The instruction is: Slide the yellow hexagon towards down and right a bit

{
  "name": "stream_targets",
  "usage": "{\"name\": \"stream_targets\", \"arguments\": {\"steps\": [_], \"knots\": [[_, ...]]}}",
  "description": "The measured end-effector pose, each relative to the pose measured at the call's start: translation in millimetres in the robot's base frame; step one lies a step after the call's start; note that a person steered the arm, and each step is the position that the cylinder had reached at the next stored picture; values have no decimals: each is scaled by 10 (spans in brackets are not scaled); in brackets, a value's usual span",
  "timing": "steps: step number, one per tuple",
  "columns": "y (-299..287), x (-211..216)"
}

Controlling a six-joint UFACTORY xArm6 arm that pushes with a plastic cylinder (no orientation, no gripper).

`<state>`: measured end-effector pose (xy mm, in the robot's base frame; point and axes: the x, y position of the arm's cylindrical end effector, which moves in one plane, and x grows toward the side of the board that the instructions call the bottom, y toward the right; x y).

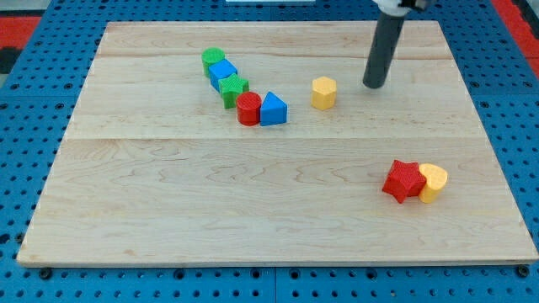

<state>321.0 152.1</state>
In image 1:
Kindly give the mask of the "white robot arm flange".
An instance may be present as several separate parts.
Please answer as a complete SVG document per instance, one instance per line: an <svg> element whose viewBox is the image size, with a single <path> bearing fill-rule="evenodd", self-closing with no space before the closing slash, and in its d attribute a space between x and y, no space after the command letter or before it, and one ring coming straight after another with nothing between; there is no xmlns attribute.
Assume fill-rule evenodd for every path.
<svg viewBox="0 0 539 303"><path fill-rule="evenodd" d="M379 9L393 17L404 17L411 11L423 12L436 0L373 0Z"/></svg>

